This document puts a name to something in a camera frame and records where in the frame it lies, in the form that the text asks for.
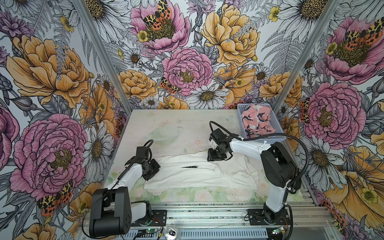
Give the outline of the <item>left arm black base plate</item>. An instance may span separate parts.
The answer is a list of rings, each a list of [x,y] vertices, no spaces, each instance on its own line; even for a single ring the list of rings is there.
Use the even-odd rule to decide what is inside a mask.
[[[165,227],[167,225],[167,210],[152,210],[150,220],[138,220],[132,223],[132,227]]]

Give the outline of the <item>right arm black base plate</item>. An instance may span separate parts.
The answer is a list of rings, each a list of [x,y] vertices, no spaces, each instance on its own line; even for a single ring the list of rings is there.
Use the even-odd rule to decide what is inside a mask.
[[[286,209],[281,209],[278,213],[264,209],[248,209],[248,220],[251,226],[283,225],[291,223],[291,218]]]

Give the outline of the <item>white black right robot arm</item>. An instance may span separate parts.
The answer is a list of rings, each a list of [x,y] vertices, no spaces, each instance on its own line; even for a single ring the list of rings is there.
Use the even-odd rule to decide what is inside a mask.
[[[269,225],[278,223],[284,217],[289,193],[289,184],[298,175],[298,167],[282,143],[258,143],[255,141],[214,140],[210,137],[211,148],[208,161],[226,161],[227,154],[244,154],[260,160],[270,182],[269,193],[264,203],[262,221]]]

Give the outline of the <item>white t-shirt with robot print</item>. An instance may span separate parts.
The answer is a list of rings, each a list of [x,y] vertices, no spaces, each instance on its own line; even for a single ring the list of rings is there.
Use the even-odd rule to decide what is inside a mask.
[[[144,189],[222,187],[267,192],[264,173],[244,154],[233,154],[228,161],[209,162],[207,152],[165,156],[158,159],[159,172]]]

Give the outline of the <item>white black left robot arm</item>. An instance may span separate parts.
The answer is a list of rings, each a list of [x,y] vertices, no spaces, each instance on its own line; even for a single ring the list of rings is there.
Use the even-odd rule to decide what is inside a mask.
[[[125,235],[134,223],[147,225],[153,213],[149,201],[132,203],[129,192],[140,178],[150,180],[160,170],[154,159],[126,168],[114,184],[94,192],[90,208],[89,233],[92,239]]]

